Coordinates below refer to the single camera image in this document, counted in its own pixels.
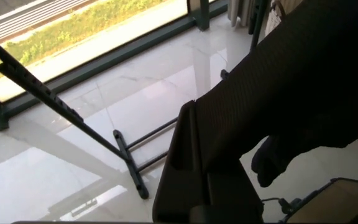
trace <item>black fabric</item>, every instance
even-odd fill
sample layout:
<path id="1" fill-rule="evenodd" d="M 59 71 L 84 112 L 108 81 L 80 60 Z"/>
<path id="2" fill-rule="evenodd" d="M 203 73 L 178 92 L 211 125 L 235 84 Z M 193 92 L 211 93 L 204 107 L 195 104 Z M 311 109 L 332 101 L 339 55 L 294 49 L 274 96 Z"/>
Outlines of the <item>black fabric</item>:
<path id="1" fill-rule="evenodd" d="M 270 135 L 252 166 L 263 186 L 300 153 L 357 139 L 358 1 L 304 0 L 196 101 L 196 117 L 204 171 Z"/>

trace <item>black frame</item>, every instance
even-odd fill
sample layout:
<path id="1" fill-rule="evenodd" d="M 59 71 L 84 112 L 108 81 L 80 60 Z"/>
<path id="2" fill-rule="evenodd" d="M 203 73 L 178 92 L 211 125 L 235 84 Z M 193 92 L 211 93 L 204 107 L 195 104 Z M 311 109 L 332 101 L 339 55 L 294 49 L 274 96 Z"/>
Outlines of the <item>black frame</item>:
<path id="1" fill-rule="evenodd" d="M 103 70 L 106 70 L 113 65 L 134 56 L 135 54 L 139 54 L 142 51 L 157 45 L 162 41 L 189 29 L 190 27 L 193 27 L 194 25 L 197 25 L 201 30 L 205 30 L 209 27 L 210 17 L 227 10 L 227 2 L 225 1 L 219 1 L 213 4 L 213 6 L 211 6 L 211 8 L 213 8 L 212 13 L 209 13 L 208 0 L 187 0 L 187 5 L 188 16 L 182 17 L 167 26 L 161 27 L 154 32 L 139 37 L 138 39 L 129 42 L 128 44 L 110 53 L 104 54 L 89 63 L 86 63 L 85 65 L 79 66 L 78 68 L 75 68 L 45 84 L 34 77 L 33 74 L 25 68 L 25 66 L 18 62 L 12 55 L 0 46 L 0 60 L 2 61 L 2 64 L 0 64 L 0 73 L 8 77 L 26 91 L 24 94 L 19 95 L 7 103 L 0 104 L 0 130 L 8 127 L 8 117 L 14 116 L 41 101 L 49 108 L 53 109 L 56 113 L 69 120 L 69 122 L 82 130 L 89 137 L 93 138 L 95 141 L 102 144 L 106 149 L 124 160 L 140 197 L 142 199 L 147 199 L 149 197 L 149 192 L 142 180 L 140 171 L 161 160 L 167 155 L 167 153 L 165 152 L 157 156 L 155 159 L 148 161 L 146 164 L 137 167 L 129 149 L 171 126 L 177 121 L 177 119 L 175 118 L 171 120 L 167 124 L 164 124 L 129 145 L 126 144 L 122 134 L 118 130 L 114 130 L 113 136 L 119 145 L 119 149 L 117 149 L 109 141 L 105 140 L 96 131 L 85 124 L 83 118 L 75 110 L 66 105 L 57 96 L 57 93 L 73 85 L 79 84 L 93 75 L 100 73 Z"/>

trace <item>guardrail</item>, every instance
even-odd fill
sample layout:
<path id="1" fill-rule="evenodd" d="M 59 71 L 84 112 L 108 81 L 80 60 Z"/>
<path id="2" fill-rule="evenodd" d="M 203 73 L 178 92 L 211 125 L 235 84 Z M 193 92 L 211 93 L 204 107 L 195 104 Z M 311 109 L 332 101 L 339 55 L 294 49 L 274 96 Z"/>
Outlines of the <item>guardrail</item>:
<path id="1" fill-rule="evenodd" d="M 96 0 L 45 0 L 0 19 L 0 43 L 35 29 Z"/>

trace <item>window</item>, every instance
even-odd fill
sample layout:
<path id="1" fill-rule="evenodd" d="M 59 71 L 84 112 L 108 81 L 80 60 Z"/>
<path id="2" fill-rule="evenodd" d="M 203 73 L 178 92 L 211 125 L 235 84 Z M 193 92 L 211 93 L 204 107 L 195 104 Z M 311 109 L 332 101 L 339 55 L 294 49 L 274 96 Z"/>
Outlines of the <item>window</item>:
<path id="1" fill-rule="evenodd" d="M 43 82 L 187 13 L 186 0 L 22 2 L 0 6 L 0 44 Z M 23 92 L 0 74 L 0 101 Z"/>

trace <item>white tile floor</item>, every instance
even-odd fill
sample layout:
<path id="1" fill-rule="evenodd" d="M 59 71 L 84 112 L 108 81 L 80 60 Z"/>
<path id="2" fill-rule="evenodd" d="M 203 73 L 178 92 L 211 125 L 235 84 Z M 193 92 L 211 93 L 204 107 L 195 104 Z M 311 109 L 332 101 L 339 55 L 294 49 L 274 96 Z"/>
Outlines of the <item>white tile floor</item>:
<path id="1" fill-rule="evenodd" d="M 226 15 L 206 32 L 190 30 L 61 94 L 87 124 L 116 145 L 112 130 L 132 142 L 177 116 L 182 104 L 205 94 L 249 51 L 251 36 Z M 18 220 L 151 222 L 162 165 L 143 173 L 149 200 L 137 194 L 126 165 L 44 105 L 11 119 L 0 133 L 0 223 Z M 141 164 L 168 149 L 173 130 L 136 149 Z M 358 141 L 297 157 L 270 187 L 250 171 L 255 150 L 241 162 L 261 198 L 304 197 L 333 177 L 358 179 Z M 266 222 L 283 215 L 265 206 Z"/>

